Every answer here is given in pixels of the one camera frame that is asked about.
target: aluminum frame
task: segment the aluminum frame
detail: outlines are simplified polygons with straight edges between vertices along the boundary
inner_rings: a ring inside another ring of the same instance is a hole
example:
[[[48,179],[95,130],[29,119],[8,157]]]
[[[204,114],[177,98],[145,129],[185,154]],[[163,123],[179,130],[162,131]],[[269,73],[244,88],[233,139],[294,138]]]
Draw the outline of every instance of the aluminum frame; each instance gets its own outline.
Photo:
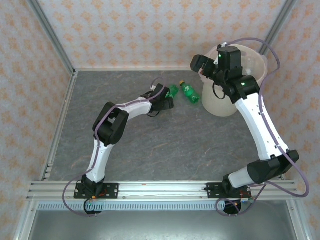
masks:
[[[43,11],[41,5],[39,4],[38,0],[24,0],[29,3],[29,6],[32,8],[34,11],[34,14],[38,18],[39,22],[41,23],[43,30],[49,37],[50,41],[52,42],[53,47],[55,48],[58,56],[63,62],[63,65],[67,69],[69,73],[74,73],[75,68],[73,67],[67,53],[65,52],[62,44],[60,43],[53,27],[51,26],[45,12]]]
[[[278,17],[276,18],[275,22],[273,23],[268,35],[265,38],[265,42],[268,43],[269,45],[271,45],[274,40],[277,38],[278,33],[280,32],[282,26],[285,24],[289,14],[291,13],[292,8],[295,6],[297,0],[287,0]],[[259,53],[261,55],[267,55],[268,53],[268,47],[266,45],[262,45]]]
[[[297,191],[296,183],[293,180],[274,180],[273,182],[289,191]],[[62,193],[67,183],[66,181],[34,181],[31,183],[27,197],[28,203],[18,225],[15,240],[29,238],[36,212],[41,211],[38,209],[40,203],[61,203]],[[164,204],[168,202],[182,204],[199,203],[200,205],[208,205],[210,203],[212,205],[217,199],[208,198],[204,188],[207,183],[219,183],[219,181],[120,181],[117,183],[119,183],[118,199],[99,199],[97,202],[105,202],[106,204],[116,202],[122,204],[145,203],[146,205],[152,202],[162,202]],[[67,188],[65,196],[69,204],[84,202],[84,199],[73,198],[75,187],[76,182],[72,182]],[[261,186],[252,187],[251,192],[256,196],[260,189]],[[301,201],[272,185],[267,185],[258,199],[258,201],[265,200],[285,200],[297,239],[312,240]]]
[[[55,157],[56,157],[56,153],[57,153],[57,149],[58,149],[58,145],[59,145],[59,141],[60,141],[60,137],[61,137],[61,133],[62,130],[64,128],[64,124],[65,124],[65,120],[67,117],[67,113],[68,113],[68,109],[69,109],[69,105],[71,102],[71,97],[75,88],[75,84],[77,81],[77,76],[78,76],[78,71],[75,71],[75,73],[73,73],[70,77],[67,89],[65,91],[64,94],[64,101],[63,101],[63,105],[61,106],[61,110],[60,110],[60,115],[59,115],[59,120],[55,129],[55,133],[54,133],[54,137],[52,139],[52,143],[51,143],[51,147],[49,150],[49,153],[47,155],[46,158],[46,164],[43,166],[42,171],[41,171],[41,175],[39,180],[43,181],[46,177],[46,173],[47,173],[47,168],[48,166],[53,165]]]

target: marble-patterned surface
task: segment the marble-patterned surface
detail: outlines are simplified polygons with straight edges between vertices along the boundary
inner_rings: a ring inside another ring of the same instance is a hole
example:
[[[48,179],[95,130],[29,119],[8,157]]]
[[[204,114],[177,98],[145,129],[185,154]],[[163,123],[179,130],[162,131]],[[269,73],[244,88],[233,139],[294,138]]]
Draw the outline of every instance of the marble-patterned surface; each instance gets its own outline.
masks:
[[[185,80],[202,93],[203,84],[192,71],[79,72],[50,180],[71,180],[88,168],[94,147],[92,126],[105,103],[132,101],[148,92],[159,76],[168,85]],[[180,90],[174,109],[128,122],[111,152],[105,180],[218,181],[257,159],[255,142],[239,112],[213,116],[201,102],[191,104]]]

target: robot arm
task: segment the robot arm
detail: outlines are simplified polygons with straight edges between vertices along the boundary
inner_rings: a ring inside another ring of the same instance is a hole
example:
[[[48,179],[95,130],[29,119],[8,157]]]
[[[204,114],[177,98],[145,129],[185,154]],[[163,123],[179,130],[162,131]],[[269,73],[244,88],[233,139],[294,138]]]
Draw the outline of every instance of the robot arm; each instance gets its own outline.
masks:
[[[235,46],[218,46],[218,61],[204,55],[196,55],[190,64],[191,69],[213,80],[214,85],[221,86],[236,108],[242,114],[255,141],[260,160],[252,162],[247,167],[224,176],[222,188],[226,196],[237,198],[240,191],[249,184],[261,184],[267,180],[286,173],[291,164],[282,155],[279,147],[284,149],[289,157],[297,162],[299,154],[289,150],[279,136],[262,99],[263,112],[259,109],[260,87],[251,75],[243,75],[241,51]],[[275,145],[264,121],[265,115],[279,145]]]
[[[158,84],[154,91],[142,95],[135,101],[122,104],[123,107],[115,108],[98,129],[100,147],[98,148],[98,140],[94,138],[94,149],[87,169],[87,171],[90,171],[83,175],[81,179],[82,185],[91,193],[91,196],[98,196],[103,190],[105,170],[111,150],[123,136],[127,122],[140,115],[148,115],[152,112],[160,112],[174,107],[172,97],[166,97],[169,92],[167,87],[156,98],[148,100],[159,93],[162,88],[163,86]],[[103,107],[93,125],[93,131],[96,130],[101,119],[113,106],[115,104],[108,102]]]

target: patterned wallpaper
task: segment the patterned wallpaper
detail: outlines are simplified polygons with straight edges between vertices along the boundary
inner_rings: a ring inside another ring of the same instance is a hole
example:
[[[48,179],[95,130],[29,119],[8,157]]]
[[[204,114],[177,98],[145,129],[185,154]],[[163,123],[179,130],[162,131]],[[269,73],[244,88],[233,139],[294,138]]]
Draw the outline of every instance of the patterned wallpaper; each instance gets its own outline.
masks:
[[[0,239],[11,240],[70,76],[26,0],[1,0],[0,16]]]
[[[304,200],[308,223],[320,239],[320,5],[299,0],[273,44],[281,69],[265,89],[266,105],[279,133],[300,154],[298,165],[311,188]],[[271,67],[275,60],[269,55]],[[304,183],[295,169],[287,177]]]
[[[265,39],[285,2],[39,1],[75,68],[189,68],[222,41]]]

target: green bottle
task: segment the green bottle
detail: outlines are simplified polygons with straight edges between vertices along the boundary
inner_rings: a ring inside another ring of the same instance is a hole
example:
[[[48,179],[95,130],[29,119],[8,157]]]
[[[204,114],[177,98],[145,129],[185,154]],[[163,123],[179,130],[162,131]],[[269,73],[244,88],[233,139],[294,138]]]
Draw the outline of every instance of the green bottle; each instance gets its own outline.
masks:
[[[171,84],[169,86],[169,89],[170,89],[170,92],[166,94],[165,96],[166,98],[168,97],[174,98],[175,95],[177,95],[177,93],[179,92],[179,88],[177,87],[177,85],[174,85],[174,84]]]
[[[183,94],[190,100],[191,103],[196,104],[199,101],[200,96],[191,85],[186,84],[185,81],[181,81],[180,86],[182,87]]]

